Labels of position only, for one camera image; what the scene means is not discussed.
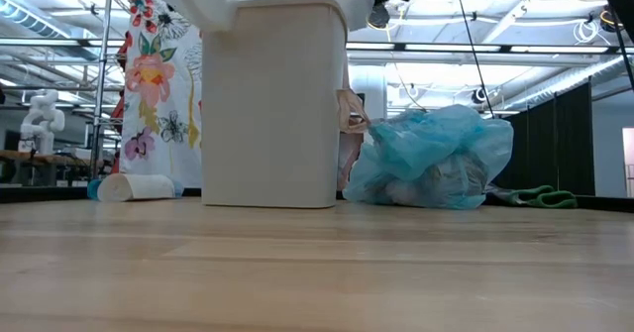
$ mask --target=white trash can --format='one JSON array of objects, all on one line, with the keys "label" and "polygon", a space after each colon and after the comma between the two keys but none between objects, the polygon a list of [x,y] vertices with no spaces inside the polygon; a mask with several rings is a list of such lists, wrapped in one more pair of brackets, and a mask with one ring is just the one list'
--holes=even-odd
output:
[{"label": "white trash can", "polygon": [[333,0],[240,4],[203,35],[203,203],[335,204],[347,26]]}]

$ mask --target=ceiling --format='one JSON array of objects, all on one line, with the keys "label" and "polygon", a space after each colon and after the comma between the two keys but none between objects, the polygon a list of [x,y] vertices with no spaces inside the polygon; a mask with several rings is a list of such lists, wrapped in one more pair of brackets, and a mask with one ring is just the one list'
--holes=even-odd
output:
[{"label": "ceiling", "polygon": [[[103,27],[103,4],[105,0],[22,0],[25,4],[41,10],[55,21],[72,29],[85,29],[100,37]],[[91,14],[94,4],[97,14]],[[557,46],[606,46],[616,45],[614,34],[598,27],[598,16],[606,0],[464,0],[469,27],[476,44],[500,45],[557,45]],[[370,27],[350,34],[351,42],[396,42],[396,43],[451,43],[468,44],[469,36],[459,0],[412,0],[403,3],[390,0],[387,4],[392,20],[388,30]],[[585,24],[592,18],[591,24]],[[129,14],[118,4],[113,5],[111,16],[111,38],[122,38],[129,25]],[[623,32],[625,40],[630,43]],[[0,19],[0,36],[36,36],[21,26]],[[51,50],[24,48],[8,49],[34,56],[68,75],[82,78],[84,66],[81,58],[64,56]],[[474,59],[469,54],[418,54],[406,60],[390,55],[388,58],[377,52],[350,52],[350,62],[355,64],[385,65],[388,87],[388,102],[393,106],[407,106],[411,99],[403,98],[398,86],[414,85],[420,94],[419,103],[424,106],[442,106],[452,103],[469,104],[473,89],[480,86]],[[76,60],[73,65],[63,65],[64,60]],[[600,55],[498,55],[495,58],[481,57],[482,77],[491,93],[515,81],[516,86],[528,86],[552,77],[571,66],[589,65],[600,61]],[[0,48],[0,72],[4,80],[18,84],[42,82],[68,83],[67,78],[48,73],[32,65],[14,64],[15,58]],[[95,62],[88,65],[87,79],[96,76]],[[123,83],[123,72],[112,66],[107,82]],[[90,92],[80,93],[87,101]],[[114,104],[116,92],[108,93],[105,101]]]}]

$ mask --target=floral fabric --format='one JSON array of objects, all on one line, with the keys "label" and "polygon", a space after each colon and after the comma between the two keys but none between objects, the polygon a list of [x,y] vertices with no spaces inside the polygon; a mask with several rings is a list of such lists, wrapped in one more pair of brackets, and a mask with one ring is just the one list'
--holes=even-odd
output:
[{"label": "floral fabric", "polygon": [[198,188],[200,32],[162,0],[130,0],[121,172]]}]

